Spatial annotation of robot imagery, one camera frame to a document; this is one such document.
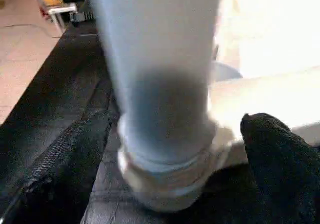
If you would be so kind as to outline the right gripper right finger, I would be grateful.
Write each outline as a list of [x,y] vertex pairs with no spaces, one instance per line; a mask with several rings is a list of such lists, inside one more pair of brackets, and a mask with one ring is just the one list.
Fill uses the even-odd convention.
[[320,152],[278,118],[245,114],[240,123],[248,163],[279,223],[319,223]]

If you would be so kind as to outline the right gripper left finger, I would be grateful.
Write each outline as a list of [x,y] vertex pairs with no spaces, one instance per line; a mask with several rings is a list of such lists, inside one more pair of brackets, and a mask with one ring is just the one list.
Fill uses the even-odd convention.
[[1,223],[80,223],[112,122],[102,110],[64,130],[3,194]]

